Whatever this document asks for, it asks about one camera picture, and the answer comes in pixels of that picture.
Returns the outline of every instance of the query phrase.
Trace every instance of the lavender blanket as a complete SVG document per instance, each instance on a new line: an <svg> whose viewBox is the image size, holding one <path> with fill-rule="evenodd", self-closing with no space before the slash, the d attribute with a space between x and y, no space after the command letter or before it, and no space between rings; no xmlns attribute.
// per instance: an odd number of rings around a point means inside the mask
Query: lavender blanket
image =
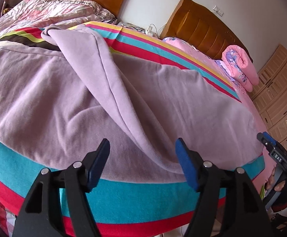
<svg viewBox="0 0 287 237"><path fill-rule="evenodd" d="M84 25L42 37L61 52L0 42L0 142L12 150L64 169L107 138L102 178L139 183L185 181L178 137L224 169L261 154L252 114L197 71L110 54Z"/></svg>

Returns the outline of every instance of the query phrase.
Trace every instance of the metal bolt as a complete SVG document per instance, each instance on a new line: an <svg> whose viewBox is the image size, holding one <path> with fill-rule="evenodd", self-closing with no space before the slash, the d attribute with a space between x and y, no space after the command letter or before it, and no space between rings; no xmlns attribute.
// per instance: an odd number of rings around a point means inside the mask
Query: metal bolt
<svg viewBox="0 0 287 237"><path fill-rule="evenodd" d="M81 161L76 161L76 162L73 163L73 167L74 168L79 168L81 166L82 166L82 162Z"/></svg>
<svg viewBox="0 0 287 237"><path fill-rule="evenodd" d="M42 175L46 175L49 172L49 169L45 167L40 172Z"/></svg>
<svg viewBox="0 0 287 237"><path fill-rule="evenodd" d="M243 169L242 167L238 167L238 168L237 168L237 172L238 172L239 174L244 174L244 173L245 173L245 171L244 171L244 169Z"/></svg>
<svg viewBox="0 0 287 237"><path fill-rule="evenodd" d="M213 163L211 163L210 161L204 161L203 165L204 167L212 167Z"/></svg>

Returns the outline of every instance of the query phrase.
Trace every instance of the teal stripe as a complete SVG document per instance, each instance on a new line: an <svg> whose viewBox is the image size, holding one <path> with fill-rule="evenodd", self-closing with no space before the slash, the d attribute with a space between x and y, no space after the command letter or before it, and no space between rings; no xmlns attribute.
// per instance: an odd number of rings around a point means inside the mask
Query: teal stripe
<svg viewBox="0 0 287 237"><path fill-rule="evenodd" d="M184 60L182 58L180 58L179 56L176 56L168 51L165 51L159 47L153 46L151 44L148 44L146 42L143 41L139 41L137 39L134 38L130 38L124 35L120 35L119 33L113 33L110 31L106 31L106 30L102 30L102 29L97 29L97 28L92 28L93 30L97 31L102 37L104 38L108 38L108 39L116 39L119 42L123 42L125 44L129 44L138 48L141 48L143 50L152 52L154 54L157 54L159 56L162 56L164 58L167 58L171 61L174 61L188 69L192 69L192 70L196 70L198 71L203 77L206 77L207 79L209 79L210 81L214 82L216 85L220 86L222 89L224 89L225 91L227 91L228 93L230 93L231 95L233 95L235 98L237 98L238 100L239 97L237 95L237 93L235 91L233 91L232 89L230 89L229 87L226 86L226 84L224 84L222 81L220 81L219 79L213 77L212 75L210 75L208 72L204 71L203 69L193 65L192 63L188 62L187 60Z"/></svg>
<svg viewBox="0 0 287 237"><path fill-rule="evenodd" d="M19 155L0 143L0 181L25 197L44 166ZM263 157L244 169L250 178L264 169ZM69 216L64 190L60 190L63 215ZM226 191L220 190L220 197ZM187 183L122 183L100 180L87 199L99 223L141 223L174 217L193 211L199 194Z"/></svg>

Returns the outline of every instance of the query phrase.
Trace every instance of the white cable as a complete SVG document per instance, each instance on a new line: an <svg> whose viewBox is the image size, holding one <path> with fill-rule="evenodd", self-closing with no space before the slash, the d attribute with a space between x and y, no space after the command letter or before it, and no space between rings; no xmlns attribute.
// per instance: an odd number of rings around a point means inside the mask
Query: white cable
<svg viewBox="0 0 287 237"><path fill-rule="evenodd" d="M156 31L157 31L156 26L155 26L154 24L150 24L149 26L151 27L151 25L153 25L153 26L155 27ZM156 32L156 34L157 34L157 37L159 38L159 36L158 36L158 31Z"/></svg>
<svg viewBox="0 0 287 237"><path fill-rule="evenodd" d="M161 28L163 28L166 24L162 25L162 27L160 27L157 31L157 35L158 35L158 32L160 31Z"/></svg>

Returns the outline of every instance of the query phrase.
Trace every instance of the pink floral quilt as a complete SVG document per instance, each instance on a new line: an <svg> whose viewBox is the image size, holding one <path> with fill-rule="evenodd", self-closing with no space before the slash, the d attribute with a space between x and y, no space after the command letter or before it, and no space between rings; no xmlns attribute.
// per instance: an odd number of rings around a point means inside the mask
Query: pink floral quilt
<svg viewBox="0 0 287 237"><path fill-rule="evenodd" d="M23 0L0 18L0 37L24 27L56 24L61 28L70 28L114 17L110 11L90 0Z"/></svg>

